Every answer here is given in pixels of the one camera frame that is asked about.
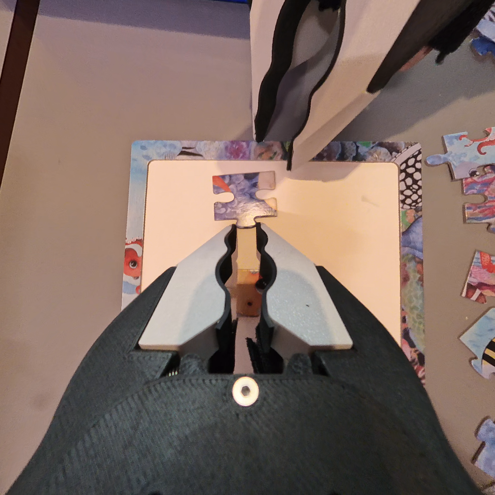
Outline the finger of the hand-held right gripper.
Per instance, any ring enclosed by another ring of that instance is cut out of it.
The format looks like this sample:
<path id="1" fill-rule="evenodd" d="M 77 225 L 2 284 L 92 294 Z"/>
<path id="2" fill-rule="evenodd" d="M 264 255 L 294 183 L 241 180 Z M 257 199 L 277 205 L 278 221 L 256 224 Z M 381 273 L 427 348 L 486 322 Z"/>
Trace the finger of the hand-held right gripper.
<path id="1" fill-rule="evenodd" d="M 253 132 L 263 141 L 274 114 L 277 92 L 293 57 L 298 25 L 309 1 L 251 1 Z"/>
<path id="2" fill-rule="evenodd" d="M 308 162 L 371 101 L 367 87 L 419 1 L 343 1 L 330 65 L 312 89 L 287 170 Z"/>

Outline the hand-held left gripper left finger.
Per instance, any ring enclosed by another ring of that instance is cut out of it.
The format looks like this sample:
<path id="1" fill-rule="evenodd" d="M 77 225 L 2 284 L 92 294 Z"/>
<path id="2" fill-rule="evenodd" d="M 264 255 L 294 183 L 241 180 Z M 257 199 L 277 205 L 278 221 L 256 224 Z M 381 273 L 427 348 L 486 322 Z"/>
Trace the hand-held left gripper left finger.
<path id="1" fill-rule="evenodd" d="M 158 300 L 139 346 L 196 354 L 212 372 L 232 373 L 237 321 L 226 281 L 233 272 L 237 229 L 226 227 L 178 263 Z"/>

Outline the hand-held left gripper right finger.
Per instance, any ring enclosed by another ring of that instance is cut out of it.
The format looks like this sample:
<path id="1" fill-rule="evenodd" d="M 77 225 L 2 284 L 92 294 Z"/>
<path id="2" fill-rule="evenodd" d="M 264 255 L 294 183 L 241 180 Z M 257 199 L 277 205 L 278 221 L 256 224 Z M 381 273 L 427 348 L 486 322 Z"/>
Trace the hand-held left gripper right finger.
<path id="1" fill-rule="evenodd" d="M 352 339 L 314 263 L 264 224 L 260 253 L 260 320 L 247 348 L 254 373 L 282 373 L 295 354 L 348 350 Z"/>

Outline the orange pufferfish puzzle piece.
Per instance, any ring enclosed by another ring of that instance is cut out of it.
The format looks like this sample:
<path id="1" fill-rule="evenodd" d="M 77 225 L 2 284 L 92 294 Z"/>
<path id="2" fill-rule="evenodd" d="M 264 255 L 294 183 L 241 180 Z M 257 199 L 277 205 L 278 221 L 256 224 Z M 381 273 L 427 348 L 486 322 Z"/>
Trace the orange pufferfish puzzle piece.
<path id="1" fill-rule="evenodd" d="M 239 268 L 237 281 L 232 292 L 236 300 L 236 313 L 238 316 L 257 317 L 261 313 L 262 294 L 266 288 L 266 282 L 257 268 Z"/>

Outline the purple bubble puzzle piece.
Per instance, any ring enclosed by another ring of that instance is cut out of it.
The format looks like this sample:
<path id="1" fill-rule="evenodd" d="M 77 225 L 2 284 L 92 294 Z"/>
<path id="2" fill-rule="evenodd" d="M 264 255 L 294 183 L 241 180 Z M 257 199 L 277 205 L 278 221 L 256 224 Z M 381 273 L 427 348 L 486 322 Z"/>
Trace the purple bubble puzzle piece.
<path id="1" fill-rule="evenodd" d="M 261 200 L 260 189 L 275 189 L 275 171 L 220 175 L 212 177 L 213 193 L 232 193 L 230 202 L 214 203 L 214 220 L 236 220 L 238 228 L 251 228 L 256 219 L 277 216 L 277 201 L 271 197 Z"/>

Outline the striped fish puzzle piece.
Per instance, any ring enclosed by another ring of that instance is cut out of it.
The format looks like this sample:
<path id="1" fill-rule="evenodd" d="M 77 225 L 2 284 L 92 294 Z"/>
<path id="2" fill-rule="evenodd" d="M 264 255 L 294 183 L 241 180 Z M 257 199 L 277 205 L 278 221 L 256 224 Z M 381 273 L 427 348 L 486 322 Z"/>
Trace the striped fish puzzle piece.
<path id="1" fill-rule="evenodd" d="M 475 355 L 471 365 L 485 379 L 494 375 L 494 308 L 489 309 L 460 337 Z"/>

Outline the puzzle frame board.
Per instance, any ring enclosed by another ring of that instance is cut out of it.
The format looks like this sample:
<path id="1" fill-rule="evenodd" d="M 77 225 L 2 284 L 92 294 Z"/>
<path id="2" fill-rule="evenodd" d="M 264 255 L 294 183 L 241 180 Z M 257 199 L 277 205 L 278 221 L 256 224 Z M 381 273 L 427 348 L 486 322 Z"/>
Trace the puzzle frame board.
<path id="1" fill-rule="evenodd" d="M 275 172 L 270 228 L 323 265 L 385 325 L 425 384 L 422 147 L 331 142 L 286 170 L 288 144 L 140 140 L 131 168 L 122 308 L 230 220 L 214 221 L 213 176 Z"/>

